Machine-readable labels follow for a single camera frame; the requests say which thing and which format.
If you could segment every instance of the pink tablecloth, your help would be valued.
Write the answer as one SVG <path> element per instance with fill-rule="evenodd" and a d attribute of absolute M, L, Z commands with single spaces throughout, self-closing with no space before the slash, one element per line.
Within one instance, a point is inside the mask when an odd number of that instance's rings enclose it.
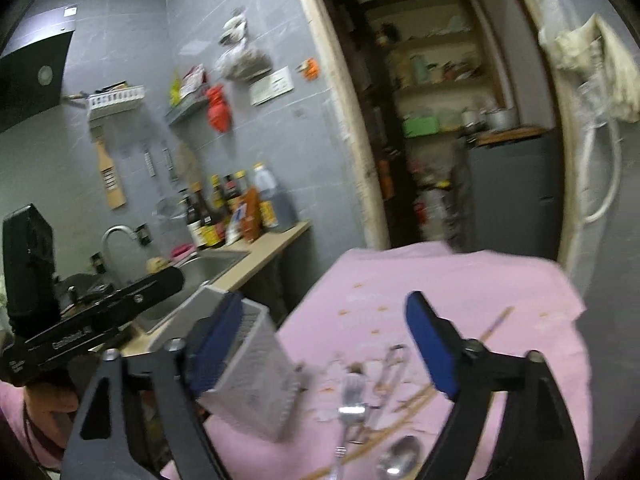
<path fill-rule="evenodd" d="M 417 244 L 383 253 L 348 251 L 287 319 L 280 341 L 294 361 L 304 362 L 313 371 L 287 438 L 265 442 L 238 433 L 215 416 L 207 421 L 207 433 L 234 480 L 294 480 L 330 465 L 340 436 L 335 410 L 346 367 L 363 363 L 372 384 L 386 349 L 398 343 L 408 345 L 412 355 L 378 427 L 389 427 L 403 416 L 402 411 L 392 412 L 399 401 L 430 382 L 404 322 L 404 298 L 412 290 L 423 291 L 438 314 L 452 320 L 464 337 L 479 337 L 507 307 L 514 307 L 486 344 L 507 354 L 523 355 L 533 348 L 544 353 L 588 465 L 590 367 L 574 327 L 584 307 L 564 274 L 544 260 L 491 252 L 453 255 L 442 244 Z M 344 478 L 375 478 L 380 454 L 405 434 L 420 438 L 426 455 L 450 406 L 438 394 L 388 440 L 347 464 Z M 494 402 L 469 478 L 480 478 L 485 472 L 501 407 L 500 399 Z"/>

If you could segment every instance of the large plastic jug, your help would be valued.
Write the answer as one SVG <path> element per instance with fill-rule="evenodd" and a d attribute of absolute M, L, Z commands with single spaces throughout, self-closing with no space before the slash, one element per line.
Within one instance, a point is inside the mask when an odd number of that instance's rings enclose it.
<path fill-rule="evenodd" d="M 296 216 L 287 194 L 263 163 L 254 166 L 254 184 L 260 193 L 260 215 L 267 231 L 283 233 L 296 224 Z"/>

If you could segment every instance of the dark door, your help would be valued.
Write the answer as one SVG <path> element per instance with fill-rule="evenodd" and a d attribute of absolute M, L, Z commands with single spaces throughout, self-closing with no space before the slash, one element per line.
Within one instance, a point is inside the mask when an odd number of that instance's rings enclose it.
<path fill-rule="evenodd" d="M 407 168 L 402 121 L 393 97 L 385 55 L 358 0 L 329 0 L 378 168 L 392 247 L 420 241 L 414 213 L 416 185 Z"/>

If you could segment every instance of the gray plastic basket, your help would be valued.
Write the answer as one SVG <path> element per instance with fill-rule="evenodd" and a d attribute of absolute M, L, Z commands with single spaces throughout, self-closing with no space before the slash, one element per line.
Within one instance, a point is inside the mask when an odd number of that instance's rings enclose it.
<path fill-rule="evenodd" d="M 185 337 L 194 323 L 210 316 L 225 292 L 203 286 L 185 301 L 148 350 Z M 277 440 L 300 389 L 295 366 L 275 335 L 267 307 L 242 300 L 242 322 L 215 387 L 198 403 L 240 431 Z"/>

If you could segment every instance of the white plastic basket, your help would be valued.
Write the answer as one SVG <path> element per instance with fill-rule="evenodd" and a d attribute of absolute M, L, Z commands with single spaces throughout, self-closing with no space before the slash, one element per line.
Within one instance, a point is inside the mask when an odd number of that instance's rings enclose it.
<path fill-rule="evenodd" d="M 92 121 L 111 114 L 131 110 L 145 97 L 145 87 L 131 86 L 88 97 L 88 117 Z"/>
<path fill-rule="evenodd" d="M 172 338 L 185 337 L 197 320 L 215 311 L 224 295 L 222 290 L 202 287 L 176 310 L 148 350 L 155 351 Z M 226 358 L 226 369 L 198 403 L 239 431 L 277 440 L 291 414 L 300 382 L 276 338 L 268 308 L 247 299 L 242 300 L 242 308 L 242 322 Z"/>

